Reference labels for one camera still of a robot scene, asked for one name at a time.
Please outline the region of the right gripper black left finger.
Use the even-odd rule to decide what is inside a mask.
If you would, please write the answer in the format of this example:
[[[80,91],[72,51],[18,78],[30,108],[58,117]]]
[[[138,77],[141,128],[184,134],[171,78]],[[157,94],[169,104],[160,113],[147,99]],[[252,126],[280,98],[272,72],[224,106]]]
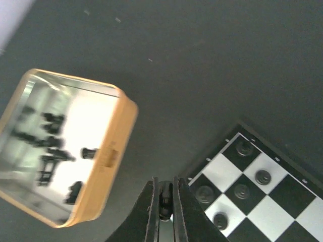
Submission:
[[[107,241],[159,241],[159,184],[156,177],[145,184],[130,214]]]

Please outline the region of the black rook piece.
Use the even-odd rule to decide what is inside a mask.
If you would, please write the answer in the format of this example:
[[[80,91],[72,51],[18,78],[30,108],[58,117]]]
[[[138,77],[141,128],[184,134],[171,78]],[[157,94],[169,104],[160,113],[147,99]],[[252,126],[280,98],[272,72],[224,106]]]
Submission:
[[[215,200],[215,193],[211,187],[204,185],[196,190],[195,197],[202,204],[210,204]]]

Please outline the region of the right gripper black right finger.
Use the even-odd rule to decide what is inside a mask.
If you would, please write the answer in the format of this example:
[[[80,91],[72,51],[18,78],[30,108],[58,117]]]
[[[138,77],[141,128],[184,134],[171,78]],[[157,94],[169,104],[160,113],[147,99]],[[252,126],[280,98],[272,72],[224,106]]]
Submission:
[[[173,241],[228,241],[206,216],[186,180],[177,176],[173,179]]]

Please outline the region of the black chess piece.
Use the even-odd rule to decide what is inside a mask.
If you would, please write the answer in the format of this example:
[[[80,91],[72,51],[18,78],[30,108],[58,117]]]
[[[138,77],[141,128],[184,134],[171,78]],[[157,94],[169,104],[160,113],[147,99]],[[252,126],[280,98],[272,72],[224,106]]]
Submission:
[[[173,213],[173,184],[171,181],[159,182],[159,218],[169,221]]]

